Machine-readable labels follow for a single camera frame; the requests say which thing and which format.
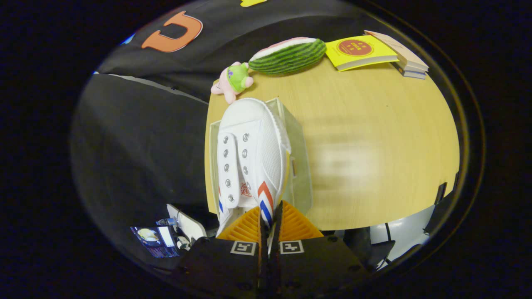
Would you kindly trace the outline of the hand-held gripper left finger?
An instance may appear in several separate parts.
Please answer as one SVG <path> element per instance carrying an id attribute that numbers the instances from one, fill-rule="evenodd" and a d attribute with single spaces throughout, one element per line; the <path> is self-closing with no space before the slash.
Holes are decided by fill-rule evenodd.
<path id="1" fill-rule="evenodd" d="M 177 282 L 213 299 L 258 299 L 267 291 L 264 220 L 252 208 L 216 238 L 200 238 L 180 260 Z"/>

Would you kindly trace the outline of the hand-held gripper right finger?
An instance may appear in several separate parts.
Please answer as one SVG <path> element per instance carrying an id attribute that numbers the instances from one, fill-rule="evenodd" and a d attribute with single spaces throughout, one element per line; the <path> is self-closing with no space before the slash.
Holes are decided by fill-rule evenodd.
<path id="1" fill-rule="evenodd" d="M 369 278 L 340 237 L 323 235 L 286 201 L 276 208 L 270 244 L 271 299 L 325 299 L 353 291 Z"/>

